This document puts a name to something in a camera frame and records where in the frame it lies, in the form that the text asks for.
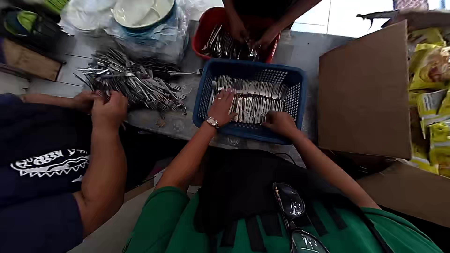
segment hand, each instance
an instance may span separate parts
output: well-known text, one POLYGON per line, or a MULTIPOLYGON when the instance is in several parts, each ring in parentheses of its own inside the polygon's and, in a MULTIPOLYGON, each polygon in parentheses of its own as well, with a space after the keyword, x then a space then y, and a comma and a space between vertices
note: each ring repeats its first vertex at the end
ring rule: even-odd
POLYGON ((248 31, 245 29, 241 18, 236 15, 236 17, 230 19, 229 24, 231 36, 242 44, 245 43, 245 40, 247 40, 250 36, 248 31))
POLYGON ((282 29, 279 29, 276 25, 271 26, 267 31, 263 34, 261 39, 259 39, 253 48, 261 47, 262 50, 266 50, 275 37, 281 32, 282 29))
POLYGON ((99 97, 99 95, 92 91, 82 91, 72 99, 71 107, 85 113, 90 113, 96 97, 99 97))
POLYGON ((299 132, 294 119, 285 112, 268 112, 266 122, 263 122, 262 125, 289 139, 292 139, 299 132))
POLYGON ((93 127, 117 131, 126 119, 127 107, 128 99, 118 91, 111 91, 111 97, 106 103, 102 97, 96 97, 92 107, 93 127))
POLYGON ((213 117, 217 120, 220 127, 230 122, 231 119, 237 115, 236 113, 229 114, 234 94, 235 90, 222 90, 209 109, 208 117, 213 117))

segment red plastic bucket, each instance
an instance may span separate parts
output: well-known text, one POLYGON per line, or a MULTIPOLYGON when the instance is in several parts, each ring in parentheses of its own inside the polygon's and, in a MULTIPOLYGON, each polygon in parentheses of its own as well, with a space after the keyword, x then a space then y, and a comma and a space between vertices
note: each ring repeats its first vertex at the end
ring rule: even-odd
MULTIPOLYGON (((275 22, 271 18, 261 18, 256 16, 241 16, 241 19, 245 28, 250 33, 250 37, 255 38, 259 38, 266 31, 266 29, 275 22)), ((203 55, 200 51, 208 42, 212 30, 214 30, 214 27, 217 24, 223 24, 225 30, 230 31, 230 23, 226 15, 225 8, 210 8, 202 14, 200 23, 192 41, 192 49, 198 57, 206 60, 211 59, 210 56, 203 55)), ((260 52, 261 59, 265 59, 264 62, 272 62, 279 39, 280 34, 275 37, 267 50, 260 52)))

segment blue plastic basket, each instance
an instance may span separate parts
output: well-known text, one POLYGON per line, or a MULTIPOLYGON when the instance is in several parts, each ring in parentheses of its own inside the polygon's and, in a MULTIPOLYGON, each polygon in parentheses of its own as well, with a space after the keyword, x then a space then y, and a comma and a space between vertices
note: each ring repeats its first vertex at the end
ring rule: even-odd
MULTIPOLYGON (((301 129, 307 88, 306 75, 303 70, 284 65, 229 59, 211 59, 203 68, 203 75, 198 86, 193 112, 193 122, 197 127, 200 127, 203 121, 207 119, 208 104, 213 89, 212 81, 217 80, 220 75, 246 80, 282 83, 289 86, 286 100, 284 101, 284 111, 294 118, 297 128, 301 129)), ((219 129, 219 132, 277 144, 291 144, 288 139, 257 124, 230 122, 219 129)))

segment pile of forks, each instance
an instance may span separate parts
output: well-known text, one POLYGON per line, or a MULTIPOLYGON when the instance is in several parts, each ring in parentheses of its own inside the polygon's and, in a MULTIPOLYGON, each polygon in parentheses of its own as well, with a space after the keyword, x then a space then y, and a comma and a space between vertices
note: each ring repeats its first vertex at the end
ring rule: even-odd
MULTIPOLYGON (((88 67, 77 68, 78 71, 82 71, 88 81, 75 73, 74 75, 91 90, 99 90, 106 101, 109 100, 110 91, 117 90, 128 98, 130 106, 147 107, 161 113, 169 110, 181 111, 185 116, 187 115, 187 108, 183 103, 187 97, 181 93, 183 88, 153 76, 149 66, 154 66, 155 61, 146 64, 141 60, 139 64, 136 64, 123 52, 112 48, 109 48, 107 52, 96 52, 93 59, 88 67)), ((161 65, 158 71, 167 69, 163 63, 161 65)), ((166 75, 170 77, 171 74, 183 73, 176 69, 167 69, 166 75)))
POLYGON ((229 109, 237 113, 233 122, 261 124, 266 121, 269 111, 283 111, 284 101, 289 87, 265 81, 250 81, 229 76, 219 76, 213 81, 214 89, 210 97, 210 106, 222 89, 234 88, 236 94, 229 109))
POLYGON ((214 58, 259 61, 259 50, 255 50, 247 41, 241 44, 228 33, 223 25, 216 25, 201 54, 214 58))

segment white print on shirt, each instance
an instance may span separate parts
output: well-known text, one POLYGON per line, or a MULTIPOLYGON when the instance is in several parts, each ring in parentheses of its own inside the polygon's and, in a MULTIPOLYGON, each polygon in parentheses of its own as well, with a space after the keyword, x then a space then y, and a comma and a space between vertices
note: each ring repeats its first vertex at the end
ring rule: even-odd
POLYGON ((11 163, 11 168, 18 170, 21 176, 29 175, 30 177, 38 175, 53 176, 68 174, 72 169, 78 171, 89 163, 89 155, 87 151, 81 149, 67 149, 53 151, 41 156, 33 156, 28 159, 19 160, 11 163))
POLYGON ((82 180, 83 180, 83 175, 80 175, 78 178, 72 180, 71 183, 73 183, 73 182, 81 182, 82 180))

